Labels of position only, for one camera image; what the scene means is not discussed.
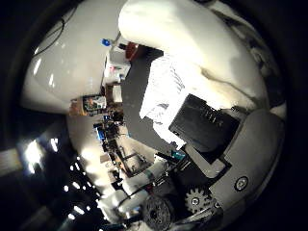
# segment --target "white wall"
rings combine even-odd
[[[23,107],[64,114],[70,99],[99,92],[109,49],[101,39],[116,38],[117,19],[124,3],[125,0],[88,0],[79,5],[57,42],[31,61],[22,92]],[[51,32],[61,25],[57,23]],[[58,32],[44,40],[38,51],[57,35]]]

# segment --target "wire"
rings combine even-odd
[[[75,7],[75,8],[73,9],[72,13],[70,14],[70,16],[69,16],[69,18],[67,19],[67,21],[64,22],[64,24],[66,24],[66,23],[70,20],[70,18],[75,14],[76,10],[77,10],[77,7]],[[53,34],[55,34],[55,33],[56,33],[57,31],[59,31],[61,28],[62,28],[62,26],[58,27],[58,28],[57,28],[56,30],[54,30],[52,33],[50,33],[49,35],[47,35],[46,38],[51,37]]]
[[[45,37],[45,39],[48,39],[49,37],[51,37],[52,35],[54,35],[57,31],[61,30],[61,31],[59,32],[59,34],[56,36],[55,39],[52,40],[52,42],[51,42],[49,45],[47,45],[44,49],[38,51],[38,53],[35,54],[33,57],[35,57],[35,56],[41,54],[42,52],[44,52],[45,50],[47,50],[49,47],[51,47],[51,46],[59,39],[59,37],[61,36],[62,32],[64,31],[64,26],[65,26],[65,24],[66,24],[66,23],[70,20],[70,18],[75,14],[76,10],[77,10],[77,7],[75,7],[75,8],[73,9],[73,11],[72,11],[71,15],[69,16],[69,18],[67,19],[67,21],[64,21],[63,18],[60,19],[62,25],[61,25],[60,27],[58,27],[56,30],[54,30],[53,32],[51,32],[49,35],[47,35],[47,36]]]
[[[65,26],[64,20],[62,18],[61,18],[61,22],[62,22],[62,28],[61,28],[61,31],[59,32],[59,34],[57,35],[57,37],[55,39],[53,39],[53,41],[49,45],[47,45],[44,49],[38,51],[38,53],[35,54],[34,57],[39,55],[39,54],[41,54],[45,50],[47,50],[49,47],[51,47],[59,39],[59,37],[61,36],[62,32],[64,31],[64,26]]]
[[[134,231],[139,231],[140,230],[140,228],[141,228],[141,221],[139,221],[139,223],[138,223],[138,227],[136,227],[137,229],[135,229]]]

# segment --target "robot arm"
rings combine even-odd
[[[167,90],[180,91],[174,91],[175,100],[159,101],[159,93],[148,97],[160,104],[145,105],[141,117],[153,116],[153,128],[161,138],[177,149],[186,143],[188,155],[159,179],[161,184],[153,187],[148,205],[166,201],[158,210],[164,209],[164,216],[170,217],[166,230],[177,222],[207,222],[213,217],[220,219],[219,228],[224,227],[260,195],[283,143],[284,124],[269,112],[269,96],[257,64],[219,17],[193,1],[128,0],[118,26],[127,40],[181,59],[172,64],[180,77],[174,78],[173,85],[164,82],[165,76],[153,85],[158,90],[164,83]],[[164,107],[153,113],[157,105]],[[123,189],[134,195],[153,178],[145,173],[124,182]],[[190,217],[181,213],[185,207]],[[163,218],[152,217],[146,208],[148,226],[163,230]]]
[[[115,191],[98,202],[105,219],[110,223],[121,223],[121,214],[139,207],[148,197],[148,192],[142,187],[154,182],[166,170],[167,161],[156,157],[151,167],[134,177],[125,179],[122,183],[123,191]]]

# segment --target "gear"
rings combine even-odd
[[[196,188],[186,193],[185,201],[188,210],[195,214],[205,209],[211,198],[203,190]]]
[[[143,220],[152,230],[166,231],[173,221],[171,203],[158,195],[150,195],[143,203]]]

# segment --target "gray plastic part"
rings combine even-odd
[[[200,170],[209,178],[215,178],[225,168],[225,164],[216,159],[212,164],[208,163],[192,146],[186,145],[185,151],[190,155],[192,160],[197,164]]]
[[[231,167],[210,188],[224,211],[222,225],[231,222],[244,211],[250,196],[256,192],[258,195],[261,193],[277,163],[283,139],[284,126],[278,116],[266,110],[258,110],[246,118],[238,136],[225,151],[224,160]],[[248,184],[238,192],[235,183],[243,176],[247,177]]]

